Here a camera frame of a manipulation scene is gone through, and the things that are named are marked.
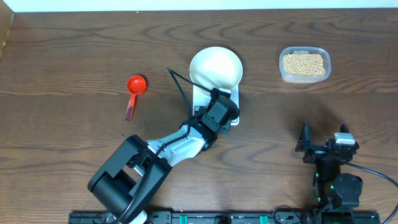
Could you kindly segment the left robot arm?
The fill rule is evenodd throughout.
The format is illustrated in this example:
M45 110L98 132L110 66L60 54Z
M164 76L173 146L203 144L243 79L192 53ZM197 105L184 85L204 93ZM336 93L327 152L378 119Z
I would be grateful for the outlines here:
M180 129L158 140L128 137L88 182L88 190L115 217L115 223L145 222L145 207L173 166L207 151L223 127L239 116L230 93L212 89L202 106Z

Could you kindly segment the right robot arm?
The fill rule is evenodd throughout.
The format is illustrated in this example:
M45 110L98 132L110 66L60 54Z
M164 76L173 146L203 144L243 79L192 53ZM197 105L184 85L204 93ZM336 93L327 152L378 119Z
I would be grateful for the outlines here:
M307 122L295 147L304 153L303 162L315 164L313 194L318 207L302 215L302 223L354 223L353 209L359 207L363 180L357 175L342 173L341 166L353 159L359 144L345 124L323 145L312 143Z

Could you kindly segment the red plastic measuring scoop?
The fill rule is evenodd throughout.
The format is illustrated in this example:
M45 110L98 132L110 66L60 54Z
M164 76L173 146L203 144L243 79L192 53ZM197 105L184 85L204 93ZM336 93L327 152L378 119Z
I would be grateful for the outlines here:
M130 121L136 106L136 98L146 91L147 82L143 76L134 75L127 81L126 85L127 90L130 92L130 99L126 111L126 120Z

